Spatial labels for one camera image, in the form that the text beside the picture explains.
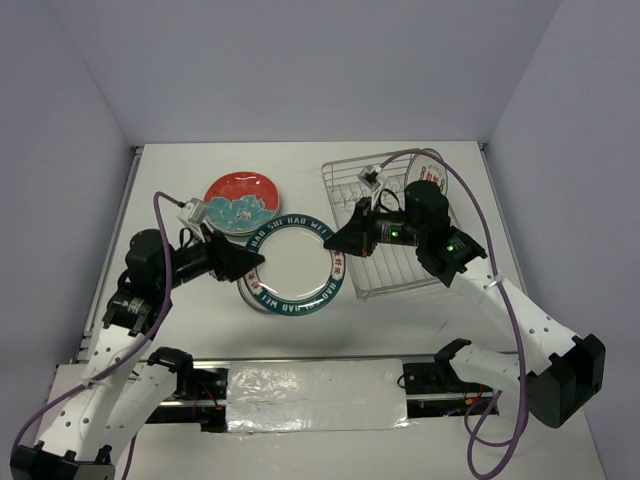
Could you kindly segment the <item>white plate green rim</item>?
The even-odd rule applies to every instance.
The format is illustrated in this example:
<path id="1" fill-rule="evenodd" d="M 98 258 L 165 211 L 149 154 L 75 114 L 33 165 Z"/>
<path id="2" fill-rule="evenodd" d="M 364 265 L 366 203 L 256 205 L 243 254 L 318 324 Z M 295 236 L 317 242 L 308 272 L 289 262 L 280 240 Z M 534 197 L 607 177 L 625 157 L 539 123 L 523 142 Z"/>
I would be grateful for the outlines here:
<path id="1" fill-rule="evenodd" d="M 273 312 L 269 311 L 268 309 L 264 308 L 262 305 L 260 305 L 254 299 L 253 295 L 249 291 L 249 288 L 248 288 L 244 278 L 240 278 L 237 281 L 237 288 L 238 288 L 238 292 L 239 292 L 242 300 L 252 310 L 254 310 L 254 311 L 258 312 L 258 313 L 264 314 L 264 315 L 275 316 L 275 313 L 273 313 Z"/>

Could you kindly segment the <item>plain pale green plate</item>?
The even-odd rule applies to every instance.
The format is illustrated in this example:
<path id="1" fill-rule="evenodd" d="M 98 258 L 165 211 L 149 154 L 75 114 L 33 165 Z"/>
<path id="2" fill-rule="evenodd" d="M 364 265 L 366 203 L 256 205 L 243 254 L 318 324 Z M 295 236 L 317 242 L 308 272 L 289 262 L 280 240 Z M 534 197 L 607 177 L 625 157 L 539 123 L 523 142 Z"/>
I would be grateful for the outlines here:
<path id="1" fill-rule="evenodd" d="M 280 213 L 279 207 L 268 208 L 263 199 L 246 195 L 231 201 L 223 211 L 220 230 L 233 236 L 246 236 Z"/>

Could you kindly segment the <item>white plate dark green band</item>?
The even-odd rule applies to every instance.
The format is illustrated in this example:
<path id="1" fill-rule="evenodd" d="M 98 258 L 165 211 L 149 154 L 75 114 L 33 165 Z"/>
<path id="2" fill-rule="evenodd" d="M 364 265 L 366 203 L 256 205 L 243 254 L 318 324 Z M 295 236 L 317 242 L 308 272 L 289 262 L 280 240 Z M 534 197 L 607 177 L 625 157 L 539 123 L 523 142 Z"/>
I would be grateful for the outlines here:
<path id="1" fill-rule="evenodd" d="M 333 230 L 306 214 L 287 214 L 263 224 L 246 248 L 265 262 L 243 278 L 254 299 L 276 315 L 300 317 L 326 307 L 343 286 L 343 253 L 326 250 Z"/>

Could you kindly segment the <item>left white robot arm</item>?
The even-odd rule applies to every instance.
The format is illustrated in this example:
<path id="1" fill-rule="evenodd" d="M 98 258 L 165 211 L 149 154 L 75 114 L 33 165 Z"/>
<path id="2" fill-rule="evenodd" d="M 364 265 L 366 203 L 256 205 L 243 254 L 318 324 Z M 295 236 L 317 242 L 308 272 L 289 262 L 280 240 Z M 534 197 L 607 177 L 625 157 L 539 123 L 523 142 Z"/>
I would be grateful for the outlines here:
<path id="1" fill-rule="evenodd" d="M 61 410 L 34 445 L 14 444 L 12 477 L 114 478 L 115 461 L 157 406 L 195 389 L 192 356 L 169 347 L 150 354 L 148 372 L 130 378 L 172 307 L 172 290 L 205 274 L 233 282 L 264 261 L 261 254 L 207 227 L 199 239 L 178 249 L 163 229 L 137 233 L 82 380 L 50 402 Z"/>

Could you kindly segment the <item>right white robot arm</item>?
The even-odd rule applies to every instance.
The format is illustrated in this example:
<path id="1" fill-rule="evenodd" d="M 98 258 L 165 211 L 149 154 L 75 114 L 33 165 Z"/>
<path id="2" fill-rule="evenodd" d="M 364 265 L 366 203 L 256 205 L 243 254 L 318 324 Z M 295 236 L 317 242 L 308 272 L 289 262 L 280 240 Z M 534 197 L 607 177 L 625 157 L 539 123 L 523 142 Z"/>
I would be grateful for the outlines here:
<path id="1" fill-rule="evenodd" d="M 415 248 L 428 274 L 514 336 L 517 351 L 511 355 L 466 339 L 451 341 L 435 355 L 435 380 L 442 389 L 475 383 L 522 394 L 528 412 L 551 428 L 561 427 L 600 391 L 602 341 L 561 325 L 504 277 L 485 248 L 452 224 L 449 201 L 435 184 L 408 184 L 404 207 L 397 211 L 370 197 L 360 199 L 348 223 L 324 246 L 366 258 L 379 244 Z"/>

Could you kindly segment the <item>silver foil tape patch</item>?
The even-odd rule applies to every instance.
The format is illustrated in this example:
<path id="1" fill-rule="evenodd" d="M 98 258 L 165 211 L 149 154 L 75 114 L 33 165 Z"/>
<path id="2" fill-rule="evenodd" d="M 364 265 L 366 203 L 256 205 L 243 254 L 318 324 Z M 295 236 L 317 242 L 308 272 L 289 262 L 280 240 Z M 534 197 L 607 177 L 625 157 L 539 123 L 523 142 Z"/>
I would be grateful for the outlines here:
<path id="1" fill-rule="evenodd" d="M 228 374 L 230 433 L 391 430 L 409 425 L 396 359 L 235 362 Z"/>

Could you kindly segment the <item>metal base rail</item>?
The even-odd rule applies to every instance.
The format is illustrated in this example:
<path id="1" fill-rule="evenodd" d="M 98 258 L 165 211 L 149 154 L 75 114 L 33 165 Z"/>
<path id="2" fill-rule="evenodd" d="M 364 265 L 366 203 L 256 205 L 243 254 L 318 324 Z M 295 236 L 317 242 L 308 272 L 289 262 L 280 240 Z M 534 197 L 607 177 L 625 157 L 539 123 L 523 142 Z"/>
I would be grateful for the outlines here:
<path id="1" fill-rule="evenodd" d="M 393 430 L 461 417 L 492 397 L 485 385 L 445 379 L 429 358 L 197 362 L 187 390 L 148 421 L 232 434 Z"/>

